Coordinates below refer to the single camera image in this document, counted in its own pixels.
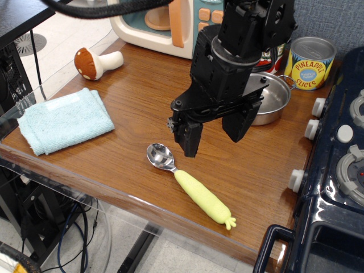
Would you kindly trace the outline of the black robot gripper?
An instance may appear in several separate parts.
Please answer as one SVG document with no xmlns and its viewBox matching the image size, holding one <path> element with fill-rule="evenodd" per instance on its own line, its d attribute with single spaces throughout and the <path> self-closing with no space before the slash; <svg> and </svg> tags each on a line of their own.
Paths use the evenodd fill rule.
<svg viewBox="0 0 364 273">
<path fill-rule="evenodd" d="M 222 120 L 222 128 L 237 143 L 247 133 L 262 104 L 262 92 L 270 81 L 253 67 L 260 53 L 232 55 L 218 38 L 219 25 L 203 28 L 193 54 L 190 87 L 171 103 L 170 130 L 184 156 L 194 158 L 203 124 Z"/>
</svg>

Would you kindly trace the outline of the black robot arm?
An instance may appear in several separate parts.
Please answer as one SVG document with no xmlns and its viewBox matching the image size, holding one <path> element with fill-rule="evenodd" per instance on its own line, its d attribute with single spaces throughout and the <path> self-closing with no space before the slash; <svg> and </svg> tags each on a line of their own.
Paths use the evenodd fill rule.
<svg viewBox="0 0 364 273">
<path fill-rule="evenodd" d="M 190 158 L 197 154 L 206 122 L 221 119 L 234 142 L 244 137 L 269 85 L 253 68 L 297 29 L 293 1 L 225 1 L 224 9 L 220 24 L 198 33 L 191 85 L 171 103 L 168 126 Z"/>
</svg>

